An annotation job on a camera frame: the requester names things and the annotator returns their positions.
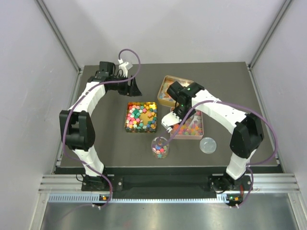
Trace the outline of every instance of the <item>pink container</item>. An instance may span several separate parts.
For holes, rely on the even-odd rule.
[[[170,136],[173,135],[175,130],[179,127],[179,124],[174,125],[173,130],[170,132]],[[196,113],[186,120],[185,124],[180,128],[174,139],[180,140],[201,140],[203,137],[203,120],[202,112],[196,110]]]

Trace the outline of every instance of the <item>table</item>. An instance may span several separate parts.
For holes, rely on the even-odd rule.
[[[130,73],[135,73],[134,65]],[[95,75],[98,66],[85,66],[79,87],[80,95],[89,77]],[[142,92],[139,97],[119,95],[115,91],[99,101],[92,114],[95,128],[95,149],[106,167],[179,167],[179,166],[226,166],[229,164],[231,135],[219,123],[203,115],[204,137],[212,137],[217,143],[213,154],[205,154],[199,148],[199,140],[172,140],[170,153],[165,159],[156,159],[151,151],[153,138],[165,129],[161,119],[170,108],[158,104],[158,128],[155,134],[127,133],[124,129],[125,112],[128,102],[157,102],[157,94],[166,75],[190,79],[203,85],[212,95],[231,103],[236,103],[260,112],[259,103],[244,62],[228,63],[182,63],[143,64],[137,76],[137,84]],[[251,159],[259,162],[272,154],[268,133]],[[266,164],[277,165],[276,160]],[[61,167],[82,167],[80,162],[62,158]]]

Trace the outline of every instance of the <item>round plastic lid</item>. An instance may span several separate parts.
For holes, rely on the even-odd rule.
[[[200,149],[204,153],[214,153],[216,150],[216,142],[212,138],[203,138],[200,141]]]

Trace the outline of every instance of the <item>white wall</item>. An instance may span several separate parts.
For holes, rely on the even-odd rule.
[[[307,1],[295,0],[256,63],[255,78],[286,170],[307,203]]]
[[[45,0],[80,66],[116,61],[122,48],[143,63],[250,62],[283,0]]]
[[[33,0],[0,2],[0,229],[25,230],[76,71]]]

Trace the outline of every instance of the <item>tray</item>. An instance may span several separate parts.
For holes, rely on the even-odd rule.
[[[157,113],[156,102],[129,102],[125,119],[126,132],[155,133],[157,131]]]
[[[173,77],[173,76],[165,76],[165,78],[162,82],[162,85],[160,87],[159,93],[158,93],[158,102],[161,105],[165,105],[165,106],[168,106],[168,107],[175,106],[175,101],[166,92],[168,87],[172,83],[174,83],[175,81],[178,81],[184,87],[187,87],[188,85],[193,83],[193,81],[191,81],[191,80],[187,80],[187,79],[183,79],[183,78],[177,78],[177,77]]]
[[[170,132],[170,136],[177,130],[179,124],[174,125],[173,130]],[[178,134],[174,139],[187,139],[187,140],[201,140],[203,137],[203,119],[202,112],[196,110],[196,113],[186,120],[185,124],[181,127]]]

